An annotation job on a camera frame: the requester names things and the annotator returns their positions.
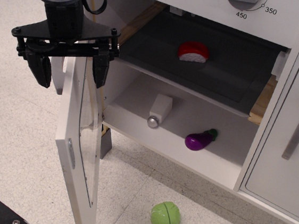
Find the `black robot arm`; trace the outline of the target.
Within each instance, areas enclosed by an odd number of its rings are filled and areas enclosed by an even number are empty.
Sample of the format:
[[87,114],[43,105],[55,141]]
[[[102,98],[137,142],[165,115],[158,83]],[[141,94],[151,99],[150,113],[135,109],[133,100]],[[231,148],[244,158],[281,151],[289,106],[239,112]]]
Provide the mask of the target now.
[[15,27],[11,31],[18,40],[18,55],[28,62],[32,74],[45,88],[51,84],[51,57],[91,57],[95,85],[103,87],[109,62],[119,56],[120,33],[116,28],[94,23],[84,12],[101,14],[107,0],[96,10],[90,9],[86,0],[42,1],[47,16],[45,21]]

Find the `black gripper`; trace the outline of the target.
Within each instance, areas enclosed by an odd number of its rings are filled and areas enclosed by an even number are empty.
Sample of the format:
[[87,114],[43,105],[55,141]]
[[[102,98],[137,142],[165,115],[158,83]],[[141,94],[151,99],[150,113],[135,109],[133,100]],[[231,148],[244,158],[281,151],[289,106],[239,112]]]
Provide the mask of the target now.
[[84,15],[77,3],[72,7],[47,5],[47,19],[15,27],[11,34],[17,38],[19,56],[26,58],[39,85],[51,84],[49,57],[93,57],[93,77],[96,88],[105,85],[109,61],[119,56],[120,32],[98,24]]

